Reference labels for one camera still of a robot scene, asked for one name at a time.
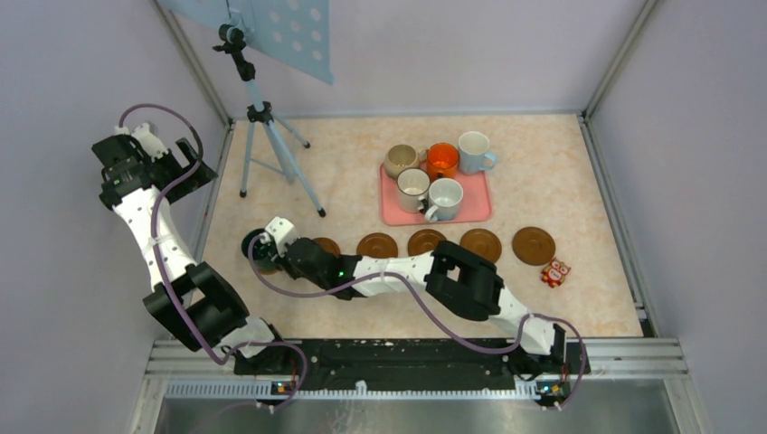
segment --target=small toy figure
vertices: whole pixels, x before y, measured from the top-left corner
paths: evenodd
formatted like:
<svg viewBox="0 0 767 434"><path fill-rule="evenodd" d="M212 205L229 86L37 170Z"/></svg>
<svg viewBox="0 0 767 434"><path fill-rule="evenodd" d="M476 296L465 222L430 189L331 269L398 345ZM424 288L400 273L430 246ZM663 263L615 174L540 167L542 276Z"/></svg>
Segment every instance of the small toy figure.
<svg viewBox="0 0 767 434"><path fill-rule="evenodd" d="M570 273L570 267L557 258L553 258L549 265L541 271L541 280L556 288L564 283L564 278Z"/></svg>

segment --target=tripod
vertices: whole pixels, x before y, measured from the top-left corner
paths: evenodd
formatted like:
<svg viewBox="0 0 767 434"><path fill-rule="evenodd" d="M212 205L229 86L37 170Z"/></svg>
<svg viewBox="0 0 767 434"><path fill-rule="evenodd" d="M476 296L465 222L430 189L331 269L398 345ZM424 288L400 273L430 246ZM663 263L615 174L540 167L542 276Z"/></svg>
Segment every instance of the tripod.
<svg viewBox="0 0 767 434"><path fill-rule="evenodd" d="M301 136L294 127L292 127L284 118L281 118L276 113L271 112L271 104L268 101L262 101L259 88L256 86L256 68L252 63L245 60L242 55L242 50L247 46L245 43L245 36L242 30L234 27L233 25L222 25L218 30L219 38L223 41L223 44L213 47L217 52L225 52L232 56L234 65L237 67L237 72L240 74L240 78L245 82L245 86L248 88L248 92L251 94L253 104L248 107L248 143L245 147L245 164L242 168L242 185L240 187L240 197L245 197L248 194L248 174L251 168L251 161L257 165L262 165L278 174L284 175L288 180L288 184L292 184L293 180L297 176L301 184L304 186L309 199L311 199L317 213L320 217L325 217L325 209L319 203L317 195L314 193L309 181L301 172L301 168L298 167L296 158L288 149L285 144L285 140L277 129L275 120L279 122L293 137L295 137L301 145L305 148L311 147L309 142ZM274 150L274 155L277 156L279 162L279 168L261 162L251 156L253 149L253 133L256 123L261 123L266 133L267 138L271 143L271 148Z"/></svg>

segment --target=lavender wall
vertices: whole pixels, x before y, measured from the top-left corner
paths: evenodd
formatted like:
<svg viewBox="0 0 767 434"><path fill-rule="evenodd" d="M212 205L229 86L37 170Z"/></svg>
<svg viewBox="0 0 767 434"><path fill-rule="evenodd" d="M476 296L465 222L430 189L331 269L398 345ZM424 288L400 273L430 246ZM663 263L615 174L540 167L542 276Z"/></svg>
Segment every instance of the lavender wall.
<svg viewBox="0 0 767 434"><path fill-rule="evenodd" d="M767 3L665 2L595 119L714 432L763 432Z"/></svg>
<svg viewBox="0 0 767 434"><path fill-rule="evenodd" d="M289 115L575 111L643 3L331 0L333 86L253 50L246 57L264 98ZM244 117L251 102L231 59L211 50L216 32L182 23L227 111Z"/></svg>
<svg viewBox="0 0 767 434"><path fill-rule="evenodd" d="M223 127L148 0L0 2L0 432L128 424L159 328L90 146L140 101L186 114L215 159ZM150 112L129 123L146 118L186 134ZM174 207L187 239L203 197Z"/></svg>

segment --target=orange mug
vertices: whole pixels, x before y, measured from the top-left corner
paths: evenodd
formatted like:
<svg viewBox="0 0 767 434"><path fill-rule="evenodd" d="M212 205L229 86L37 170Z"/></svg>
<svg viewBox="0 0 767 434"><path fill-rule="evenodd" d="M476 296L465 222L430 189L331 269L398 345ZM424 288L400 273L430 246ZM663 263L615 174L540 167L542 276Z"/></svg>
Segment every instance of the orange mug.
<svg viewBox="0 0 767 434"><path fill-rule="evenodd" d="M458 170L458 149L450 143L438 143L426 153L426 173L432 181L454 178Z"/></svg>

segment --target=white mug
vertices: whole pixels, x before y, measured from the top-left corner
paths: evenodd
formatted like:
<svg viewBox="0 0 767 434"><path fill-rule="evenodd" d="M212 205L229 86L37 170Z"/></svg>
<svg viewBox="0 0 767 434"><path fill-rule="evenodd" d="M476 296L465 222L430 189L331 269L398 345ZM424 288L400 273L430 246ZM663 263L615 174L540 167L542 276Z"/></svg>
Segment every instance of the white mug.
<svg viewBox="0 0 767 434"><path fill-rule="evenodd" d="M423 215L429 223L453 220L462 200L463 187L458 181L440 178L429 187L429 209Z"/></svg>
<svg viewBox="0 0 767 434"><path fill-rule="evenodd" d="M490 139L484 134L477 131L463 133L458 139L459 170L465 175L473 175L495 167L498 159L488 152L489 149Z"/></svg>
<svg viewBox="0 0 767 434"><path fill-rule="evenodd" d="M397 201L405 212L420 212L425 208L429 191L429 176L421 169L405 169L397 176Z"/></svg>

